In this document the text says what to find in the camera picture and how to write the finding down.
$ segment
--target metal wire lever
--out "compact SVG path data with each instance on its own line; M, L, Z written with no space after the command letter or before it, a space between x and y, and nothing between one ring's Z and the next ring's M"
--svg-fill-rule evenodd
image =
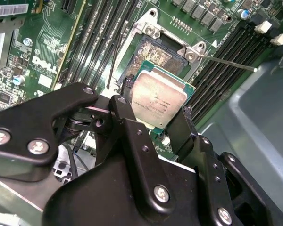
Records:
M248 70L248 71L251 71L251 72L257 72L258 71L258 69L255 68L255 67L241 65L241 64L238 64L238 63L234 63L232 61L223 60L223 59L219 59L219 58L215 58L215 57L207 56L207 55L200 55L200 56L205 58L205 59L208 59L208 60L213 60L213 61L220 62L220 63L226 64L226 65L230 65L230 66L238 67L238 68L241 68L241 69L245 69L245 70Z

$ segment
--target motherboard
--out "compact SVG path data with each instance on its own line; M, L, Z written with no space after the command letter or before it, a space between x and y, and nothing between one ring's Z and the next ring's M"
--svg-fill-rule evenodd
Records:
M190 106L200 128L281 45L277 0L0 1L0 110L74 82L111 97L132 81L138 120L175 160L176 112Z

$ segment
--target cable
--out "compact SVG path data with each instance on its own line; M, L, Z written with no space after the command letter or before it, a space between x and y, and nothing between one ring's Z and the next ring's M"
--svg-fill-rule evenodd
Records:
M85 162L81 159L80 156L77 155L77 153L75 153L77 159L81 162L81 164L83 165L83 167L85 168L86 171L89 171L88 167L86 166Z
M110 68L110 73L109 73L109 78L108 78L108 82L107 82L107 89L110 88L110 83L111 83L111 79L112 79L112 74L113 74L113 70L114 70L114 66L115 66L115 61L117 60L117 54L118 54L118 51L120 49L120 45L122 43L122 37L124 35L124 32L126 30L126 27L128 26L128 21L125 20L124 21L124 24L121 28L121 32L119 34L119 37L116 41L116 46L115 46L115 49L114 49L114 54L113 54L113 57L112 57L112 63L111 63L111 68Z
M69 146L69 144L64 143L63 145L64 145L64 147L65 147L65 148L67 149L67 151L68 151L69 162L70 162L71 173L72 173L71 179L73 180L73 179L75 179L75 178L78 177L77 168L76 168L76 163L75 163L75 158L74 158L72 149L71 149L71 147Z

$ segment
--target ram slot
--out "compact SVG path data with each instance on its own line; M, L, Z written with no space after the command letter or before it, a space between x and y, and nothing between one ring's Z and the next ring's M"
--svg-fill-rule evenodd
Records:
M88 43L84 48L84 53L80 57L79 66L74 74L72 82L81 82L82 77L85 74L86 67L88 66L90 60L93 57L93 54L96 52L99 41L104 36L109 21L111 20L112 13L115 10L113 4L108 3L105 1L105 5L102 8L103 10L99 12L99 19L94 27L93 33L91 37L89 37Z
M259 56L264 52L264 49L258 49L256 51L256 54ZM245 73L243 69L237 69L237 72L235 72L234 76L230 78L230 80L226 83L226 85L223 87L222 90L218 90L218 95L214 95L211 97L211 99L205 104L205 107L203 107L200 111L196 113L196 115L193 117L193 120L195 123L200 122L200 120L205 116L205 114L208 113L208 111L218 102L222 99L222 96L224 93L226 93L232 85Z
M223 58L226 55L226 53L228 53L228 51L233 47L234 43L240 40L243 33L244 30L242 28L238 27L237 29L235 29L234 32L230 35L230 37L227 39L225 44L215 53L214 57ZM201 83L201 81L205 81L207 77L210 76L213 69L217 65L219 65L219 63L215 61L208 61L204 69L193 81L192 83L193 86L197 88L199 86L199 83Z
M76 80L75 75L77 75L78 70L81 69L80 66L82 63L82 58L86 52L86 49L87 49L86 47L93 36L94 29L100 17L99 14L103 10L103 7L105 6L105 2L106 2L105 0L99 0L97 2L92 13L90 13L90 16L87 20L86 25L84 26L83 32L77 44L77 48L75 49L75 52L73 53L72 60L70 61L70 64L67 69L67 82L68 83Z
M99 49L94 55L93 61L89 64L87 73L83 79L83 82L90 85L91 87L96 87L100 76L95 77L94 70L97 70L96 65L98 64L98 61L103 60L106 56L107 50L110 48L110 44L115 41L117 36L119 35L119 31L124 23L125 16L127 15L128 10L131 8L132 0L125 0L120 1L119 5L117 6L118 11L116 11L113 15L113 20L109 24L109 29L106 32L105 36L100 41Z
M245 65L251 65L256 58L265 50L262 43L252 43L245 52L239 56L239 62ZM245 71L231 67L224 74L223 79L219 80L214 87L210 88L210 92L193 108L193 120L198 123L201 118L222 98L231 86L242 76Z
M252 42L251 44L248 43L248 46L243 50L243 53L237 56L237 62L244 64L247 57L252 53L254 48L258 46L257 42ZM212 98L215 94L215 91L218 90L223 84L233 75L232 71L236 70L237 68L233 66L223 65L226 68L226 71L221 74L221 79L217 81L220 76L217 76L216 81L212 84L211 87L206 89L206 95L203 95L202 98L197 100L197 103L193 105L192 109L194 110L194 117L196 117L197 113L201 111L201 109L207 104L208 99Z
M243 49L246 47L247 43L251 41L250 37L245 38L240 40L239 42L236 43L236 45L230 49L227 53L226 56L223 57L225 60L229 61L234 61L237 62L236 57L238 56L239 52L243 51ZM198 86L197 86L197 92L193 95L193 99L196 101L193 105L196 105L200 99L209 91L209 87L216 82L222 75L225 70L229 68L228 65L218 63L212 71L210 71L210 74L214 74L214 76L209 76L205 81L202 81Z
M117 41L118 41L118 38L119 38L119 35L120 35L120 31L121 31L121 28L122 28L122 25L124 24L125 20L127 21L130 21L132 16L133 16L133 12L134 12L134 9L136 8L136 6L138 5L139 1L138 0L135 0L133 1L133 3L130 5L130 8L128 9L128 12L127 14L124 16L123 19L121 19L121 23L118 27L118 30L116 33L113 34L113 37L111 38L113 41L111 41L110 43L106 43L107 44L107 48L108 51L107 51L107 54L102 54L103 55L103 58L102 60L100 61L100 65L98 67L98 69L96 70L96 73L92 79L92 82L90 84L90 86L92 87L95 87L97 85L97 83L99 82L101 76L102 76L102 73L104 72L111 56L113 54L116 54L115 53L115 48L117 47Z

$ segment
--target barcode label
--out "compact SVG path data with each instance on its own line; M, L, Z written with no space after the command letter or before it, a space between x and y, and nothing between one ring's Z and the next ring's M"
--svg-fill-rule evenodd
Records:
M27 13L28 6L28 4L0 6L0 16L11 16Z

